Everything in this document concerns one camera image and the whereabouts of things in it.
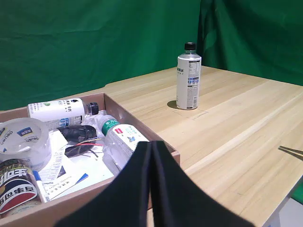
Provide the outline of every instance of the canned drink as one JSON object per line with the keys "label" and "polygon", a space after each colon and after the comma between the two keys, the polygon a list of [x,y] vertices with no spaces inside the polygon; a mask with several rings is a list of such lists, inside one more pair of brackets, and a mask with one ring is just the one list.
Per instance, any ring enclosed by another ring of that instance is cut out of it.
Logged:
{"label": "canned drink", "polygon": [[0,163],[0,218],[42,203],[32,170],[21,159]]}

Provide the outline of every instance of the clear tape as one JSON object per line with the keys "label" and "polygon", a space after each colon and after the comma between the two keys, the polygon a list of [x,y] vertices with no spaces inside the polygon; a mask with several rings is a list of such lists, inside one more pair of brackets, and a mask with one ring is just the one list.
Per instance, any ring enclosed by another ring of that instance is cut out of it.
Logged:
{"label": "clear tape", "polygon": [[46,124],[34,118],[16,118],[0,124],[0,161],[22,159],[40,171],[51,158]]}

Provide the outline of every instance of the water bottle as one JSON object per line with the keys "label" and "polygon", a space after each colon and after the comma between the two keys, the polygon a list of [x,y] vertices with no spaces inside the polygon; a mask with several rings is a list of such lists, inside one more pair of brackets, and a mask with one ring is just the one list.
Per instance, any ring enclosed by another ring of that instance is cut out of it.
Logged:
{"label": "water bottle", "polygon": [[121,170],[133,154],[139,141],[148,141],[134,126],[120,124],[111,115],[96,119],[105,136],[104,153],[108,153]]}
{"label": "water bottle", "polygon": [[202,58],[195,43],[185,43],[185,53],[178,56],[177,107],[192,110],[198,107]]}
{"label": "water bottle", "polygon": [[87,104],[80,98],[31,103],[27,106],[28,117],[45,122],[49,130],[81,124],[87,116],[98,112],[97,103]]}

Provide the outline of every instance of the wood grain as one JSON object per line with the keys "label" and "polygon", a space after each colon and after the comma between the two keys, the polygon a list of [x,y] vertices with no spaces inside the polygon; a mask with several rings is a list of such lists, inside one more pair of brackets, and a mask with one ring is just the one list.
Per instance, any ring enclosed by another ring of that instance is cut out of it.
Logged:
{"label": "wood grain", "polygon": [[85,94],[106,92],[181,153],[202,190],[262,226],[303,174],[301,160],[277,149],[303,150],[303,87],[208,67],[201,81],[189,111],[175,108],[175,68]]}

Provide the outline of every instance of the green screen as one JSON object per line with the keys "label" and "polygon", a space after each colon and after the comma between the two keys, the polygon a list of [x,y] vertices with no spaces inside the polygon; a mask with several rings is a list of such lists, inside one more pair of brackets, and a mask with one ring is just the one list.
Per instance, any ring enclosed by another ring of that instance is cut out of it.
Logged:
{"label": "green screen", "polygon": [[0,0],[0,110],[175,67],[200,0]]}
{"label": "green screen", "polygon": [[203,64],[303,85],[303,1],[202,0]]}

